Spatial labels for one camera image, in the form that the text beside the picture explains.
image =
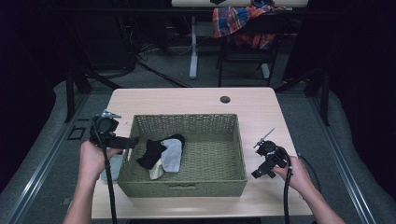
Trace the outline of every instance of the sock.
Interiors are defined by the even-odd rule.
[[[182,143],[178,139],[163,140],[166,150],[161,155],[165,172],[177,173],[180,169]]]
[[[150,179],[158,179],[161,176],[163,176],[163,162],[161,159],[159,159],[154,167],[152,167],[151,170],[149,170],[149,178]]]
[[[181,134],[174,134],[163,140],[173,138],[180,140],[182,146],[184,147],[185,140],[183,135]],[[152,141],[148,139],[146,143],[145,154],[143,155],[143,157],[137,159],[136,161],[144,168],[151,170],[154,167],[155,163],[161,158],[162,153],[166,150],[166,147],[161,144],[161,141],[163,140]]]

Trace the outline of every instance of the black cable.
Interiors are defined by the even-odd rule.
[[[311,169],[312,173],[314,174],[315,180],[317,181],[317,184],[318,184],[318,191],[321,193],[321,185],[320,185],[320,182],[319,182],[319,178],[318,178],[317,172],[315,171],[314,167],[313,167],[313,166],[311,165],[311,163],[309,163],[308,160],[307,160],[305,157],[303,157],[303,155],[301,155],[299,152],[297,153],[297,155],[298,155],[301,159],[303,159],[303,161],[309,166],[309,169]]]
[[[160,73],[160,72],[148,67],[147,65],[145,65],[145,64],[143,64],[141,62],[137,62],[137,64],[139,66],[141,66],[142,68],[150,71],[151,73],[153,73],[153,74],[155,74],[155,75],[157,75],[159,77],[162,77],[163,79],[165,79],[167,82],[169,82],[170,84],[172,84],[175,87],[181,87],[181,88],[189,88],[189,87],[191,87],[189,84],[184,83],[182,81],[179,81],[179,80],[177,80],[177,79],[175,79],[173,77],[169,77],[169,76],[167,76],[165,74],[162,74],[162,73]]]
[[[116,203],[114,197],[113,180],[111,178],[110,161],[108,160],[106,148],[103,145],[102,137],[97,132],[95,120],[92,121],[92,126],[95,129],[95,135],[99,141],[99,147],[102,149],[103,155],[105,157],[105,169],[106,169],[108,194],[110,196],[111,218],[113,220],[113,224],[117,224]]]
[[[116,78],[116,77],[125,77],[126,75],[130,74],[133,70],[134,70],[134,69],[129,68],[129,69],[127,69],[127,70],[123,70],[123,71],[120,71],[120,72],[115,73],[115,74],[111,74],[111,75],[104,75],[104,74],[101,74],[101,76],[102,76],[102,77],[105,77],[105,78],[107,78],[107,79],[112,79],[112,78]]]
[[[290,224],[288,198],[289,198],[290,179],[291,179],[291,175],[292,175],[292,173],[291,173],[292,165],[291,165],[290,156],[289,156],[288,152],[286,151],[286,149],[283,148],[283,147],[280,147],[280,149],[286,155],[286,161],[288,162],[288,166],[289,166],[288,172],[287,172],[286,178],[285,178],[285,188],[283,189],[283,210],[284,210],[284,213],[285,213],[285,223],[286,224]]]

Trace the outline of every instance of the wicker basket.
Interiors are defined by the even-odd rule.
[[[145,153],[148,139],[175,133],[186,139],[180,171],[151,180],[136,159]],[[247,176],[236,115],[136,115],[131,137],[139,138],[139,144],[125,153],[117,181],[128,197],[237,197],[244,190]]]

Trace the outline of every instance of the white cloth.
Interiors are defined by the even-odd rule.
[[[168,173],[177,173],[180,169],[182,145],[178,139],[166,139],[161,141],[166,150],[161,154],[163,169]]]
[[[149,170],[150,179],[158,179],[163,176],[163,161],[159,159],[155,165]]]
[[[116,154],[110,159],[110,171],[111,171],[111,180],[115,181],[119,178],[120,168],[122,164],[122,155]],[[100,177],[107,181],[106,170],[104,170]]]

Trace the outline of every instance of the table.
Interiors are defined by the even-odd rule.
[[[287,7],[292,10],[293,7],[306,7],[308,0],[276,0],[278,7]],[[172,0],[172,7],[247,7],[250,0],[227,0],[218,5],[211,3],[209,0]],[[195,17],[191,17],[191,63],[190,63],[190,79],[197,78],[198,68],[198,49],[197,49],[197,22]],[[268,66],[262,66],[264,77],[269,76]]]
[[[231,102],[224,104],[221,96]],[[266,140],[296,155],[274,91],[270,88],[119,89],[113,92],[109,111],[121,114],[117,136],[128,137],[134,115],[237,114],[247,170],[241,197],[128,198],[114,184],[118,218],[199,218],[283,216],[284,181],[251,173],[264,158],[253,147],[271,129]],[[291,216],[312,215],[299,193],[289,190]],[[93,195],[92,218],[111,218],[106,183],[99,179]]]

